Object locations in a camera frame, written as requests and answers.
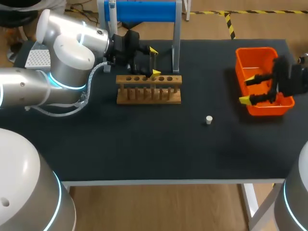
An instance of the blue light ring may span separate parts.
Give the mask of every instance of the blue light ring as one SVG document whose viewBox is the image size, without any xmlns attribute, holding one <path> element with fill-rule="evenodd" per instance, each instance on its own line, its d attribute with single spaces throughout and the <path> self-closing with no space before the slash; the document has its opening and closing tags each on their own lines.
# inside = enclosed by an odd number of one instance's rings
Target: blue light ring
<svg viewBox="0 0 308 231">
<path fill-rule="evenodd" d="M 287 206 L 287 209 L 289 210 L 289 213 L 291 215 L 291 217 L 293 218 L 293 220 L 295 221 L 295 223 L 303 230 L 303 231 L 307 231 L 304 226 L 301 225 L 301 223 L 299 223 L 299 221 L 296 219 L 296 217 L 294 216 L 294 214 L 292 213 L 291 209 L 290 209 L 290 206 L 289 206 L 289 203 L 287 201 L 287 197 L 286 197 L 286 193 L 285 193 L 285 183 L 286 181 L 284 182 L 284 186 L 283 186 L 283 196 L 284 196 L 284 201 L 285 201 L 285 205 Z"/>
<path fill-rule="evenodd" d="M 56 218 L 56 216 L 57 216 L 57 214 L 58 214 L 58 212 L 59 212 L 60 203 L 61 203 L 61 198 L 62 198 L 61 183 L 60 183 L 60 181 L 59 181 L 57 175 L 56 175 L 55 173 L 54 173 L 54 175 L 55 175 L 56 178 L 57 178 L 57 182 L 58 182 L 58 186 L 59 186 L 59 201 L 58 201 L 56 210 L 55 210 L 55 212 L 54 212 L 54 214 L 53 214 L 53 216 L 52 216 L 50 222 L 48 223 L 48 225 L 46 226 L 46 228 L 45 228 L 43 231 L 47 231 L 47 230 L 50 228 L 50 226 L 52 225 L 53 221 L 55 220 L 55 218 Z"/>
<path fill-rule="evenodd" d="M 84 89 L 86 84 L 83 85 L 82 87 L 70 87 L 70 86 L 67 86 L 67 85 L 64 85 L 62 83 L 60 83 L 59 81 L 57 81 L 50 73 L 50 78 L 52 79 L 53 82 L 55 82 L 56 84 L 58 84 L 59 86 L 63 87 L 63 88 L 67 88 L 67 89 L 70 89 L 70 90 L 81 90 L 81 89 Z"/>
</svg>

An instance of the orange plastic bin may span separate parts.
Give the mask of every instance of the orange plastic bin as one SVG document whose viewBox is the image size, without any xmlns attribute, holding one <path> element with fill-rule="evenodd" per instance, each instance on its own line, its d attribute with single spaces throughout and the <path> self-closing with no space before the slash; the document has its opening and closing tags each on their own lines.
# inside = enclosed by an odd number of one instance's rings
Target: orange plastic bin
<svg viewBox="0 0 308 231">
<path fill-rule="evenodd" d="M 277 52 L 272 47 L 239 48 L 236 50 L 236 75 L 241 87 L 242 95 L 264 94 L 271 86 L 271 80 L 260 84 L 246 86 L 245 80 L 256 74 L 269 74 L 273 67 L 273 59 L 277 58 Z M 282 93 L 277 93 L 276 101 L 258 103 L 257 105 L 247 105 L 247 110 L 252 116 L 281 116 L 295 102 L 293 97 L 284 97 Z"/>
</svg>

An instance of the black chair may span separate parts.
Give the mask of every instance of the black chair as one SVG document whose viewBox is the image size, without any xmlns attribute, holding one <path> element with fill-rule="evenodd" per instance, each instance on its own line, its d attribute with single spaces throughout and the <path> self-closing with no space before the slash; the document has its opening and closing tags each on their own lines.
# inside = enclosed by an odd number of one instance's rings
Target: black chair
<svg viewBox="0 0 308 231">
<path fill-rule="evenodd" d="M 23 40 L 27 40 L 23 26 L 31 23 L 38 16 L 38 11 L 3 11 L 0 10 L 0 27 L 18 28 Z M 11 45 L 7 57 L 11 62 L 15 61 L 16 55 L 22 46 L 22 42 Z"/>
</svg>

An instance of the wooden peg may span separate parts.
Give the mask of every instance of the wooden peg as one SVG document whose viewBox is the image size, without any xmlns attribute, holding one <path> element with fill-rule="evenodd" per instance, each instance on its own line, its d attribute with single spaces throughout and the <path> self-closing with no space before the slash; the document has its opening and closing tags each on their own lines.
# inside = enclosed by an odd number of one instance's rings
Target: wooden peg
<svg viewBox="0 0 308 231">
<path fill-rule="evenodd" d="M 143 98 L 144 98 L 144 99 L 146 98 L 146 93 L 147 93 L 146 87 L 143 87 Z"/>
<path fill-rule="evenodd" d="M 138 100 L 138 87 L 135 87 L 135 100 Z"/>
<path fill-rule="evenodd" d="M 130 88 L 127 88 L 127 100 L 130 100 Z"/>
<path fill-rule="evenodd" d="M 168 96 L 167 99 L 170 100 L 171 87 L 168 87 Z"/>
<path fill-rule="evenodd" d="M 124 84 L 123 83 L 120 84 L 120 89 L 121 89 L 121 93 L 123 94 L 124 93 Z"/>
<path fill-rule="evenodd" d="M 163 89 L 159 88 L 159 99 L 162 100 L 163 99 Z"/>
<path fill-rule="evenodd" d="M 151 99 L 154 99 L 154 92 L 155 92 L 155 88 L 151 88 Z"/>
</svg>

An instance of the black tabletop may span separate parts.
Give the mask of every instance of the black tabletop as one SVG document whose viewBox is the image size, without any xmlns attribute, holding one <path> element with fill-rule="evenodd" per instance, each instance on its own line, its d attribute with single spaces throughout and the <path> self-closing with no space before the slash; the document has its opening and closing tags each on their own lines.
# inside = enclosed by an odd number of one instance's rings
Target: black tabletop
<svg viewBox="0 0 308 231">
<path fill-rule="evenodd" d="M 171 74 L 170 41 L 147 43 L 159 51 L 157 69 Z M 0 127 L 29 139 L 64 181 L 285 178 L 308 140 L 308 95 L 281 117 L 248 114 L 238 103 L 235 50 L 262 46 L 292 60 L 284 40 L 182 41 L 180 105 L 117 105 L 116 74 L 126 70 L 113 68 L 97 71 L 79 114 L 5 109 Z M 24 66 L 30 47 L 15 66 Z"/>
</svg>

